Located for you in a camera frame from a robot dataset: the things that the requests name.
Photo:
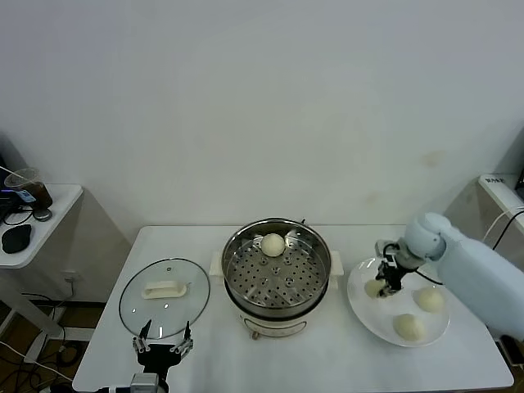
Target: cable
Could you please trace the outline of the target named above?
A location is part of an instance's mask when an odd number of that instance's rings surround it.
[[[75,281],[74,280],[70,280],[69,284],[70,284],[70,288],[71,288],[71,294],[69,296],[67,296],[63,301],[58,303],[56,305],[57,308],[75,297]]]
[[[25,358],[25,355],[23,355],[23,354],[21,354],[20,352],[18,352],[17,350],[15,350],[15,349],[14,349],[12,346],[10,346],[9,344],[6,344],[6,343],[3,342],[3,341],[0,341],[0,344],[2,344],[3,346],[6,346],[6,347],[9,348],[10,350],[12,350],[13,352],[15,352],[15,353],[18,354],[19,356],[21,356],[22,358]],[[53,369],[53,368],[50,368],[50,367],[48,367],[48,366],[44,366],[44,365],[38,363],[38,362],[37,362],[36,360],[34,360],[34,359],[29,359],[29,360],[31,360],[32,362],[34,362],[35,364],[37,364],[38,366],[40,366],[40,367],[42,367],[42,368],[45,368],[45,369],[47,369],[47,370],[49,370],[49,371],[53,371],[54,373],[60,375],[61,377],[65,378],[66,380],[68,380],[68,381],[70,381],[70,382],[73,381],[71,378],[65,376],[64,374],[60,373],[59,371],[57,371],[57,370],[55,370],[55,369]]]
[[[521,214],[524,214],[524,210],[522,211],[519,211],[518,213],[516,213],[511,219],[509,219],[508,223],[506,224],[506,226],[504,227],[502,233],[500,234],[499,238],[497,239],[497,241],[495,242],[495,245],[492,247],[493,250],[495,248],[497,248],[497,246],[499,245],[500,241],[502,240],[502,238],[504,237],[504,234],[508,231],[508,228],[509,226],[511,225],[511,223],[515,220],[516,217],[518,217],[519,215]]]
[[[486,231],[486,234],[482,238],[483,243],[486,242],[488,235],[490,234],[491,230],[495,227],[495,225],[499,222],[499,220],[502,219],[507,213],[511,213],[513,210],[524,210],[524,206],[512,207],[511,209],[507,209],[503,211],[502,213],[500,213],[500,215],[496,219],[493,220],[493,223],[491,223],[491,226],[488,228],[488,230]]]
[[[8,223],[8,222],[6,221],[6,216],[4,216],[4,217],[2,218],[3,223],[4,223],[5,225],[10,225],[10,226],[12,226],[12,227],[15,227],[16,225],[23,224],[25,221],[27,221],[28,219],[30,219],[31,216],[33,215],[33,209],[31,209],[31,210],[25,209],[25,210],[22,210],[22,211],[29,211],[30,213],[29,213],[29,215],[28,215],[27,217],[25,217],[24,219],[22,219],[22,220],[19,221],[18,223]]]
[[[415,273],[418,274],[420,277],[424,277],[427,281],[433,282],[436,285],[444,285],[444,283],[435,281],[433,278],[429,278],[426,274],[420,273],[418,270],[415,270]]]

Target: dark drink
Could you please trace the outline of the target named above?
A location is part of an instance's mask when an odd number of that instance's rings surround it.
[[[33,210],[46,210],[52,205],[52,198],[49,195],[49,191],[42,182],[27,184],[25,190],[35,199],[35,201],[29,202],[29,206],[31,206]]]
[[[52,198],[35,168],[17,170],[14,174],[7,176],[4,183],[34,211],[46,210],[52,205]]]

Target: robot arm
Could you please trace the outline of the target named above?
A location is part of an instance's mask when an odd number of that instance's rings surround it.
[[[393,245],[396,266],[377,275],[386,280],[384,296],[399,290],[396,276],[437,264],[442,282],[483,323],[524,341],[524,273],[505,258],[434,213],[417,217]]]

